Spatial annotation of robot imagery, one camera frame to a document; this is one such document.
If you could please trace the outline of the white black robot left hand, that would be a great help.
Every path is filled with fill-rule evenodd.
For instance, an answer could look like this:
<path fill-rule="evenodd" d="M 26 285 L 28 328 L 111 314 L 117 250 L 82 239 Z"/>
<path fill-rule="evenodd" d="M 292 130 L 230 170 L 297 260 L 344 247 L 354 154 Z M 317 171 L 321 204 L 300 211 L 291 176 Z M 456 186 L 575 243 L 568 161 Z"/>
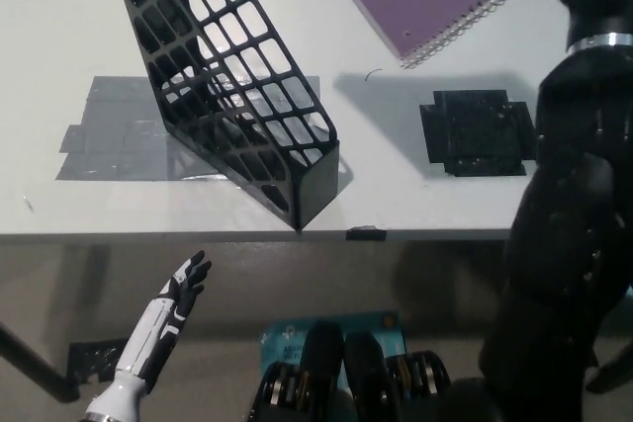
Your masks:
<path fill-rule="evenodd" d="M 116 365 L 112 383 L 90 402 L 84 421 L 140 419 L 140 403 L 155 387 L 211 267 L 205 252 L 197 252 L 149 302 Z"/>

